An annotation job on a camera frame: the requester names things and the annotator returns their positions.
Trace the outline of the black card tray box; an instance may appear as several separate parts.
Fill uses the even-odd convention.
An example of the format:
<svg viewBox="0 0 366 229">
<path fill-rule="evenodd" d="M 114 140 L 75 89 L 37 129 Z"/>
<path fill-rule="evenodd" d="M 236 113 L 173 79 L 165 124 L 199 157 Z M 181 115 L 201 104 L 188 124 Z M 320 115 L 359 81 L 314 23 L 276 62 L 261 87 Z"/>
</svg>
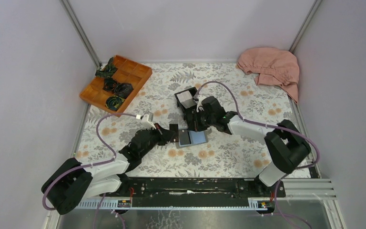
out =
<svg viewBox="0 0 366 229">
<path fill-rule="evenodd" d="M 189 89 L 177 92 L 174 94 L 176 98 L 177 106 L 180 108 L 183 119 L 189 125 L 197 114 L 197 102 L 198 100 L 194 98 L 197 93 L 196 87 L 191 87 Z"/>
</svg>

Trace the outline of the grey leather card holder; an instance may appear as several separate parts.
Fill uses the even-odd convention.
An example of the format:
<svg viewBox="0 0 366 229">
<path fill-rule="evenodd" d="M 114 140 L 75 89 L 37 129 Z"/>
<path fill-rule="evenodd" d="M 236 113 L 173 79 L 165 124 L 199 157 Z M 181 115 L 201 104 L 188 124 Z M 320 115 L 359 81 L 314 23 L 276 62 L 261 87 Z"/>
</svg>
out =
<svg viewBox="0 0 366 229">
<path fill-rule="evenodd" d="M 205 131 L 195 132 L 189 130 L 189 132 L 190 132 L 191 144 L 187 146 L 179 146 L 179 142 L 177 142 L 175 144 L 177 148 L 184 148 L 208 143 L 208 138 L 205 134 Z"/>
</svg>

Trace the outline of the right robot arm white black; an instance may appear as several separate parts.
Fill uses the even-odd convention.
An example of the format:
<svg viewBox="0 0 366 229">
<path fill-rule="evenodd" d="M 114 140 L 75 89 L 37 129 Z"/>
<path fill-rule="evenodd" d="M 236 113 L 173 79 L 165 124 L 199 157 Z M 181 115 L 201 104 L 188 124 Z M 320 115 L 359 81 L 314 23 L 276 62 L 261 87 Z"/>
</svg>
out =
<svg viewBox="0 0 366 229">
<path fill-rule="evenodd" d="M 234 111 L 225 111 L 218 100 L 207 97 L 198 104 L 193 97 L 184 100 L 176 96 L 183 118 L 190 131 L 205 131 L 211 126 L 219 132 L 239 135 L 263 141 L 268 149 L 271 162 L 256 177 L 254 190 L 265 197 L 273 191 L 273 185 L 282 177 L 292 173 L 311 153 L 308 142 L 299 136 L 294 124 L 283 120 L 278 126 L 267 127 L 244 121 Z"/>
</svg>

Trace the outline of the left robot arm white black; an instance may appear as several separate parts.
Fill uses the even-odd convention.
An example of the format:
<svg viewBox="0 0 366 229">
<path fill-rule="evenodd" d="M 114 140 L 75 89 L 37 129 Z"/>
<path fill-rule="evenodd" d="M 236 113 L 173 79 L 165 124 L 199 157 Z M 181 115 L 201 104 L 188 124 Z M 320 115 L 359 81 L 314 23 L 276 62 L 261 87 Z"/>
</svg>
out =
<svg viewBox="0 0 366 229">
<path fill-rule="evenodd" d="M 127 172 L 140 165 L 155 146 L 177 142 L 178 130 L 177 124 L 164 129 L 156 123 L 154 128 L 138 130 L 131 141 L 110 159 L 89 164 L 74 157 L 67 159 L 41 187 L 43 206 L 65 215 L 86 198 L 103 193 L 125 195 L 130 188 Z"/>
</svg>

